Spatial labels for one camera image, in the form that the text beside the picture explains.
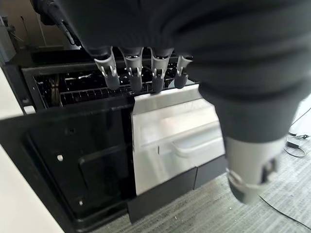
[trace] robotic hand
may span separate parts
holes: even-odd
[[[60,13],[49,14],[47,2]],[[42,16],[54,21],[61,16],[62,26],[94,58],[112,89],[119,83],[111,46],[121,48],[135,90],[141,88],[141,48],[152,48],[156,92],[162,89],[174,48],[181,55],[179,88],[187,66],[191,78],[201,81],[201,95],[215,105],[235,197],[247,203],[275,178],[283,138],[299,102],[310,92],[311,1],[33,0],[33,4]],[[193,62],[183,54],[191,54]]]

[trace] black cable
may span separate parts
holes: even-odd
[[[294,125],[297,121],[299,121],[305,114],[307,114],[308,111],[306,111],[306,112],[305,112],[303,115],[301,115],[297,120],[295,120],[295,121],[291,124],[291,126]]]
[[[296,149],[301,150],[301,151],[303,152],[303,156],[297,156],[297,155],[294,155],[294,154],[292,154],[292,153],[288,152],[287,150],[285,150],[285,152],[286,152],[286,153],[288,153],[289,155],[293,156],[293,157],[296,157],[296,158],[303,158],[303,157],[305,157],[305,156],[306,156],[306,153],[305,153],[305,151],[304,151],[303,149],[301,149],[300,147],[298,147],[298,148],[296,148]]]
[[[287,214],[281,212],[280,210],[278,210],[277,208],[273,207],[271,204],[269,204],[264,198],[262,198],[261,196],[259,196],[261,198],[261,200],[263,200],[267,205],[269,205],[272,209],[274,209],[275,211],[277,211],[279,214],[299,223],[300,225],[304,226],[305,228],[307,228],[308,230],[311,231],[311,228],[308,227],[307,225],[303,224],[302,222],[299,222],[298,220],[294,219],[293,217],[288,216]]]

